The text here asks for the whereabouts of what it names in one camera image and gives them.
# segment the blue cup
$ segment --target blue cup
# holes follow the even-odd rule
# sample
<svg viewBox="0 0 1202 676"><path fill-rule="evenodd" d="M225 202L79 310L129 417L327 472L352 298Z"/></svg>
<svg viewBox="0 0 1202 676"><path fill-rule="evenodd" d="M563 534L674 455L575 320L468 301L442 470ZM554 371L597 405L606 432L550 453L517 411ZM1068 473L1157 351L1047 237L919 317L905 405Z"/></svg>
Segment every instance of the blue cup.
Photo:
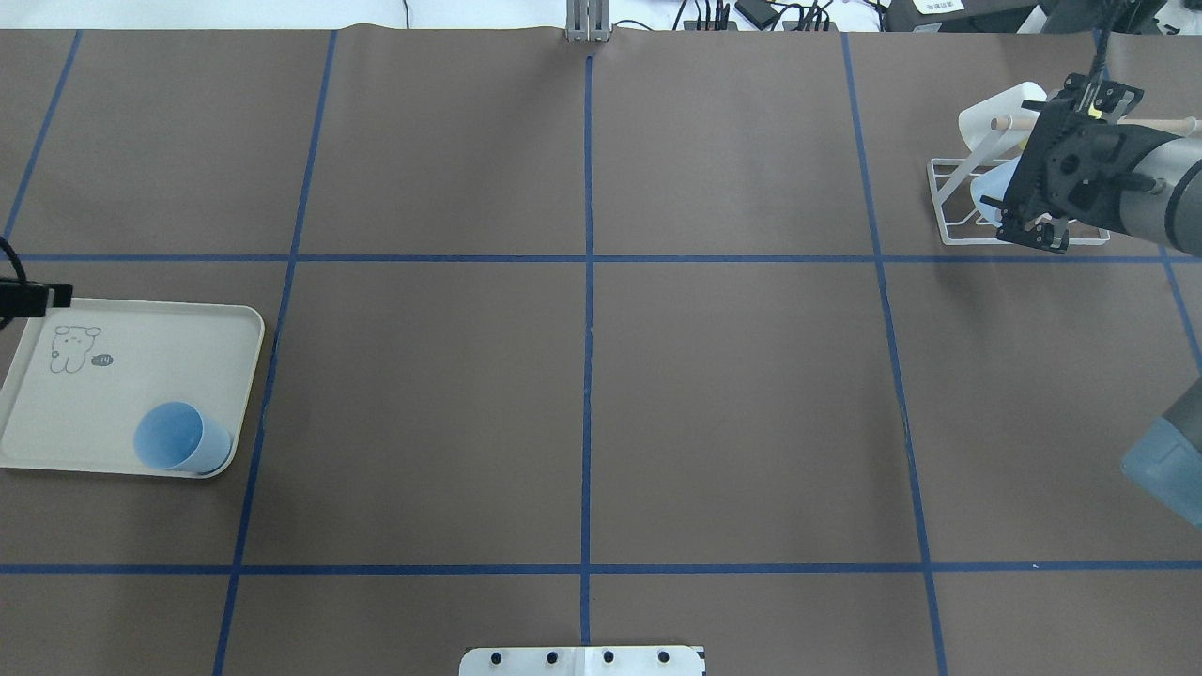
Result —
<svg viewBox="0 0 1202 676"><path fill-rule="evenodd" d="M138 459L154 469L208 474L230 457L231 446L228 431L184 402L155 407L133 432Z"/></svg>

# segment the brown table surface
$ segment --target brown table surface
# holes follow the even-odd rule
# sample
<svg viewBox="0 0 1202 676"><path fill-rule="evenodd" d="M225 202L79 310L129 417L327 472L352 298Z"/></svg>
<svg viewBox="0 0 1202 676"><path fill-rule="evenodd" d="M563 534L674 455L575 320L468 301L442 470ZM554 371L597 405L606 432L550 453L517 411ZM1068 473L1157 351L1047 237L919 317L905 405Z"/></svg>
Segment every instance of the brown table surface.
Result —
<svg viewBox="0 0 1202 676"><path fill-rule="evenodd" d="M1198 674L1202 533L1119 459L1198 374L1202 265L947 248L926 192L962 108L1091 52L0 34L30 275L269 325L221 476L0 472L0 672ZM1111 70L1184 117L1200 59Z"/></svg>

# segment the bear drawing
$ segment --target bear drawing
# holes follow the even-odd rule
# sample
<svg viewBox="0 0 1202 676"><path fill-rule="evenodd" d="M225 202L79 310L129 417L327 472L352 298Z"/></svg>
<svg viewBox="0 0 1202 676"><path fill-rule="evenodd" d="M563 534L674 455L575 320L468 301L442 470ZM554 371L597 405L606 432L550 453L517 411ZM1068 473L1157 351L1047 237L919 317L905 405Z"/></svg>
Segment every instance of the bear drawing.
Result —
<svg viewBox="0 0 1202 676"><path fill-rule="evenodd" d="M50 370L77 373L88 361L88 352L100 336L95 326L56 326L50 344Z"/></svg>

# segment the white tray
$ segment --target white tray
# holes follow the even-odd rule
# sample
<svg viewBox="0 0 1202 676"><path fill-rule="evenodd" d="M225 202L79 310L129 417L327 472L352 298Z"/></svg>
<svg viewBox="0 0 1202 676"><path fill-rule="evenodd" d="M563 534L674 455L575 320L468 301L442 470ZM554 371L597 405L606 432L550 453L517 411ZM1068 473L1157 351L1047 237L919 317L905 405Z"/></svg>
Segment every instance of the white tray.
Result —
<svg viewBox="0 0 1202 676"><path fill-rule="evenodd" d="M262 344L263 318L245 306L76 298L50 309L25 325L0 389L0 467L215 476L238 450ZM221 467L196 474L138 461L135 428L172 401L230 431Z"/></svg>

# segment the white label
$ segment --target white label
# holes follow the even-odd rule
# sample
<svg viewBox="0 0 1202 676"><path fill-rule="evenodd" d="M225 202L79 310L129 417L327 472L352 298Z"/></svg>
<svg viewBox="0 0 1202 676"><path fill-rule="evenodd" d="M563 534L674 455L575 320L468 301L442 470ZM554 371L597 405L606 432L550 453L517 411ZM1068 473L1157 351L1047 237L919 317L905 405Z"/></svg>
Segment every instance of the white label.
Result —
<svg viewBox="0 0 1202 676"><path fill-rule="evenodd" d="M964 8L962 0L914 0L920 14L946 14Z"/></svg>

